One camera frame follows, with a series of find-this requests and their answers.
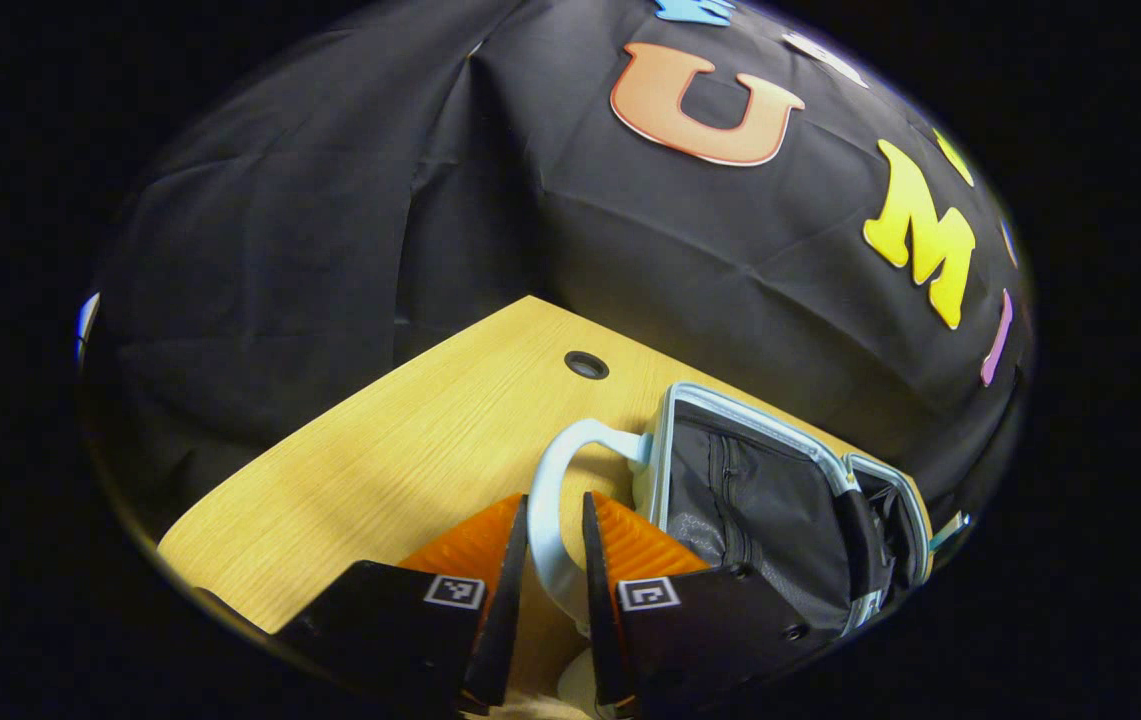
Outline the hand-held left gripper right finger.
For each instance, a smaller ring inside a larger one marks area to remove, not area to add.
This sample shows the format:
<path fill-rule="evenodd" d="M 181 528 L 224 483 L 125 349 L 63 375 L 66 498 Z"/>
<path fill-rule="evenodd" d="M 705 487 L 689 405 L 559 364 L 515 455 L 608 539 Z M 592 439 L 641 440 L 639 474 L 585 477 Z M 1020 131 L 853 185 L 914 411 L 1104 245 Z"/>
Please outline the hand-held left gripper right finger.
<path fill-rule="evenodd" d="M 734 717 L 835 642 L 754 566 L 711 568 L 615 497 L 585 493 L 582 533 L 596 703 L 616 715 Z"/>

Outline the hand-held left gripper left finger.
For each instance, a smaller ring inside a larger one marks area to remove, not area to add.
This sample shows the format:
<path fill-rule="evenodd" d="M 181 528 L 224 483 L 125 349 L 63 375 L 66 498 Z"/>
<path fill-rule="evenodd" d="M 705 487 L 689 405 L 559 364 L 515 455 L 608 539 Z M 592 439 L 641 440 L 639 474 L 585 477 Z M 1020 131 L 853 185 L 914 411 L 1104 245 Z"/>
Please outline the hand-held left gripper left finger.
<path fill-rule="evenodd" d="M 502 497 L 398 564 L 355 563 L 277 644 L 388 715 L 487 715 L 518 634 L 526 505 Z"/>

